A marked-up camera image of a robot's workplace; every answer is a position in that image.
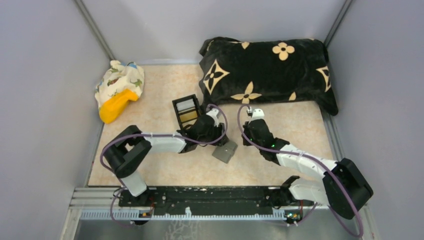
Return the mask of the black compartment tray box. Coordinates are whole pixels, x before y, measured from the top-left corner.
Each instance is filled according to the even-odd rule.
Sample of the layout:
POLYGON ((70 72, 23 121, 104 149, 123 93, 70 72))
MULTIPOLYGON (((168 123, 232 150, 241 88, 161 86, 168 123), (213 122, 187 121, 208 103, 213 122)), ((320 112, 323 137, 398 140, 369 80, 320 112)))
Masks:
POLYGON ((187 95, 171 101, 180 129, 193 125, 203 113, 195 94, 187 95))

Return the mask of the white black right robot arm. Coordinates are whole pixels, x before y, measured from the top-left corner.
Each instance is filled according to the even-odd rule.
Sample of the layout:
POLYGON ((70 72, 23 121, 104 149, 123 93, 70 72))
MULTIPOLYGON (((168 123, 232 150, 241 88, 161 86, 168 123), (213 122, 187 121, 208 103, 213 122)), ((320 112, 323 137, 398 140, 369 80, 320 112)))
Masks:
POLYGON ((335 161, 301 151, 289 141, 274 137, 264 119, 247 121, 242 129, 243 144, 257 147, 265 160, 314 179, 308 181, 294 176, 292 181, 286 181, 281 199, 287 206, 308 200, 329 206, 339 216, 352 219, 355 213, 350 203, 360 210, 374 195, 352 160, 335 161))

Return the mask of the grey card holder wallet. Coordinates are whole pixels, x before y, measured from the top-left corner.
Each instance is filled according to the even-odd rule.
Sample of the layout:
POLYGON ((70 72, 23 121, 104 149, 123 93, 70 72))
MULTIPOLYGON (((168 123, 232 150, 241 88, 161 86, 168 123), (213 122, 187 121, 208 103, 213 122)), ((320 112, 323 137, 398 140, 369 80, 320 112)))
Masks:
POLYGON ((228 164, 231 158, 234 156, 238 145, 236 142, 229 140, 222 146, 217 146, 212 152, 212 156, 221 162, 228 164))

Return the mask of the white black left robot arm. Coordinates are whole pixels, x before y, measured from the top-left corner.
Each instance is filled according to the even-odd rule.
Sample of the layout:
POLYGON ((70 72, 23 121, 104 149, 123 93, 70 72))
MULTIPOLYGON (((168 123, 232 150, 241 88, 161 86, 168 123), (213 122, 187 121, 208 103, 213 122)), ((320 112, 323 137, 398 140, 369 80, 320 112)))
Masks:
POLYGON ((130 125, 101 151, 100 162, 108 168, 130 193, 130 200, 138 207, 149 203, 150 193, 138 167, 148 156, 157 153, 184 154, 199 145, 221 146, 228 142, 227 122, 204 114, 187 129, 174 133, 142 132, 130 125))

